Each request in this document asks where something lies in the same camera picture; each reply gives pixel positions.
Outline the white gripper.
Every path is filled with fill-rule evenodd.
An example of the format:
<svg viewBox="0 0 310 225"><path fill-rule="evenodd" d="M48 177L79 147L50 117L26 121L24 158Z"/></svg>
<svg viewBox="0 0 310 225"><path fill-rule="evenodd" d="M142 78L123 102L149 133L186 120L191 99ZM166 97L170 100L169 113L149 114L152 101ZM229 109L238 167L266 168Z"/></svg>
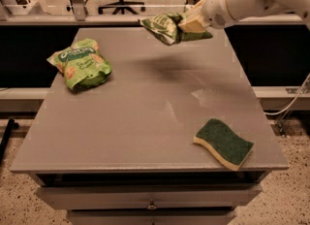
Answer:
<svg viewBox="0 0 310 225"><path fill-rule="evenodd" d="M210 27L222 29L236 24L236 11L237 0L200 0L186 11L178 27L186 33L203 33L208 22Z"/></svg>

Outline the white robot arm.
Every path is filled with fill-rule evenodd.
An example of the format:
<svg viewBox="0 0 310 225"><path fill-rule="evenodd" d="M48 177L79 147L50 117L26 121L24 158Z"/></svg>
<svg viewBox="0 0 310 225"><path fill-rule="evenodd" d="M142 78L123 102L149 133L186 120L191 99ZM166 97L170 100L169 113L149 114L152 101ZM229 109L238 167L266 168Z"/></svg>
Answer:
<svg viewBox="0 0 310 225"><path fill-rule="evenodd" d="M185 13L178 27L187 33L201 33L208 27L230 27L248 17L294 12L310 25L310 0L201 0Z"/></svg>

